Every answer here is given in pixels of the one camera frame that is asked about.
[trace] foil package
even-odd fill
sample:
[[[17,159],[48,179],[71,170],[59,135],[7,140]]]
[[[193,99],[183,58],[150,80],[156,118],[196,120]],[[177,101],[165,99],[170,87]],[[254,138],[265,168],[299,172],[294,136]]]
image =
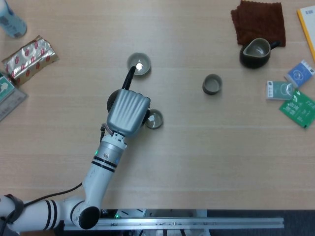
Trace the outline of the foil package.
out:
[[[50,43],[40,35],[18,51],[2,60],[5,70],[18,85],[24,84],[34,74],[59,58]]]

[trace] brown cloth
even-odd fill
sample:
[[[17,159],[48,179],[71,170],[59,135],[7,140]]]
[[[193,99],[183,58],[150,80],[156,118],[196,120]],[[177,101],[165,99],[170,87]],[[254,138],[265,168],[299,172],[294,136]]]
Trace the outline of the brown cloth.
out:
[[[246,45],[255,38],[265,38],[269,43],[280,41],[285,46],[284,17],[282,5],[243,1],[231,11],[237,43]]]

